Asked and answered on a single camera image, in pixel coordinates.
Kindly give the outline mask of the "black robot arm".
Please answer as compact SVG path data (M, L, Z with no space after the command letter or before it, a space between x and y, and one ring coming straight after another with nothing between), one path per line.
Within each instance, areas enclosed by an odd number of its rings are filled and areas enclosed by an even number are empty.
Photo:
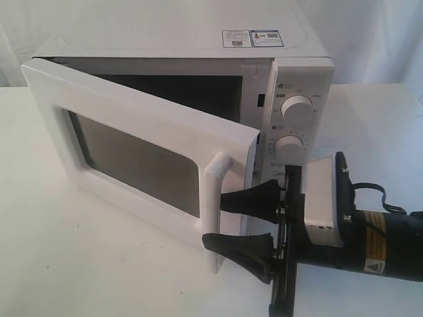
M231 236L207 233L206 250L219 254L272 286L271 316L292 316L297 265L309 264L357 273L422 280L422 213L383 204L382 211L359 210L356 191L381 191L369 182L352 183L343 153L312 162L307 188L302 168L287 165L285 182L221 196L223 211L278 226L269 233Z

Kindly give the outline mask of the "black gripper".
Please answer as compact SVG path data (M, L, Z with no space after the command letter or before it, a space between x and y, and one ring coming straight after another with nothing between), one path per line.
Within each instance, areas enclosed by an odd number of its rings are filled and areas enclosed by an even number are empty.
M269 180L253 188L221 194L220 209L278 224L277 247L270 233L231 236L207 233L206 250L239 264L261 282L273 280L270 316L293 316L299 263L340 267L340 248L314 245L304 223L305 193L301 191L302 169L287 166L285 180ZM338 171L336 168L336 210L338 214Z

